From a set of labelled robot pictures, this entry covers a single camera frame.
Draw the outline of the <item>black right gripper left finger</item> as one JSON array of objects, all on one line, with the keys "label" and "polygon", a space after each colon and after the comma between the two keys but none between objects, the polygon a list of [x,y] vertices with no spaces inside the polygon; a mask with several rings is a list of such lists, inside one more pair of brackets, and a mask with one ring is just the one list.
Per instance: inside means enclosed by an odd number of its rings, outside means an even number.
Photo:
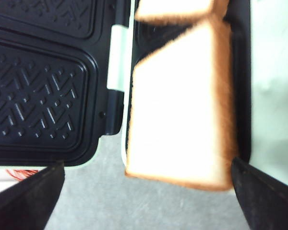
[{"label": "black right gripper left finger", "polygon": [[57,162],[0,192],[0,230],[43,230],[65,180]]}]

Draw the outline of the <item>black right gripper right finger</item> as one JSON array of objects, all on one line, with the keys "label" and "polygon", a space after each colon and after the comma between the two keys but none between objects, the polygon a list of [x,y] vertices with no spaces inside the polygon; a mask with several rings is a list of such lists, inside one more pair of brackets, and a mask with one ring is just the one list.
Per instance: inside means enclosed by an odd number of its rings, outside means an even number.
[{"label": "black right gripper right finger", "polygon": [[251,230],[288,230],[288,185],[235,157],[231,176]]}]

